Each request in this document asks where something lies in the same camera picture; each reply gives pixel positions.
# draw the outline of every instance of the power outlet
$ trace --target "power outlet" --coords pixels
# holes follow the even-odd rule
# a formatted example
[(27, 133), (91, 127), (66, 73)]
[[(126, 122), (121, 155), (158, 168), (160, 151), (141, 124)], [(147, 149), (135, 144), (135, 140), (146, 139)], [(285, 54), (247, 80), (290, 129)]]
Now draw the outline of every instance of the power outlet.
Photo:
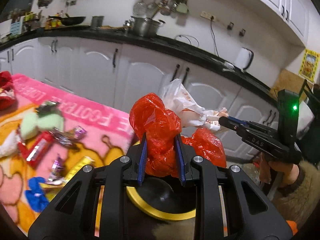
[(203, 17), (203, 18), (206, 18), (206, 19), (208, 19), (208, 20), (211, 20), (211, 17), (213, 17), (213, 22), (216, 20), (216, 17), (215, 17), (215, 15), (213, 15), (213, 14), (211, 14), (211, 13), (207, 13), (207, 12), (205, 12), (205, 11), (203, 11), (201, 14), (200, 14), (200, 16), (201, 17)]

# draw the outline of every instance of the kitchen counter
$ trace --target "kitchen counter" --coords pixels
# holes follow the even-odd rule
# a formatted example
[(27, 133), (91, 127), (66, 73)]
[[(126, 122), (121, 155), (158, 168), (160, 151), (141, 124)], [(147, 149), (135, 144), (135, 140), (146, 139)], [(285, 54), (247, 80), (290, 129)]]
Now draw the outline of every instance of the kitchen counter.
[(21, 35), (4, 44), (1, 44), (0, 51), (5, 50), (17, 43), (34, 38), (61, 36), (109, 41), (119, 44), (131, 44), (168, 54), (224, 76), (240, 86), (248, 89), (252, 93), (258, 95), (273, 106), (276, 106), (276, 100), (269, 95), (270, 88), (258, 79), (254, 78), (252, 75), (248, 73), (242, 73), (240, 69), (237, 68), (235, 69), (235, 73), (224, 72), (223, 69), (226, 68), (224, 66), (226, 60), (184, 42), (176, 41), (163, 36), (157, 36), (156, 38), (152, 39), (142, 38), (113, 30), (90, 30), (88, 26), (74, 26), (47, 31), (38, 29), (29, 34)]

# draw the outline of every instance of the blue fabric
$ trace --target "blue fabric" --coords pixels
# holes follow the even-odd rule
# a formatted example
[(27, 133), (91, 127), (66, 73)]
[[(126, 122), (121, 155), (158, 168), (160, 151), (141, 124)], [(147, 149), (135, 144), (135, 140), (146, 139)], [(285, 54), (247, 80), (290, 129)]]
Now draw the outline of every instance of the blue fabric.
[(42, 212), (49, 204), (48, 199), (45, 197), (43, 190), (39, 183), (44, 183), (45, 179), (42, 177), (34, 177), (29, 179), (29, 187), (31, 190), (26, 190), (25, 195), (28, 203), (33, 211)]

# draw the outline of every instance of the yellow poster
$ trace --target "yellow poster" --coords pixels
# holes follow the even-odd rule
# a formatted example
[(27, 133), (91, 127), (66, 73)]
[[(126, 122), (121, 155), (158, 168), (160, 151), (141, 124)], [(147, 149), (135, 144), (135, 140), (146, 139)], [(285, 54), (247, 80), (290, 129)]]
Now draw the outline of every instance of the yellow poster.
[(314, 77), (316, 75), (319, 63), (319, 57), (319, 53), (306, 49), (299, 74), (311, 82), (314, 82)]

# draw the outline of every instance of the metal cup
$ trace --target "metal cup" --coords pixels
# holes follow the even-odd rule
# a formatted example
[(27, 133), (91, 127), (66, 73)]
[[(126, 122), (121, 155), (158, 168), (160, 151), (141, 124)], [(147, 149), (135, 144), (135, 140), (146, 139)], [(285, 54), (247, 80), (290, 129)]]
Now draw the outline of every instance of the metal cup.
[(98, 28), (102, 26), (104, 16), (93, 16), (91, 20), (91, 28)]

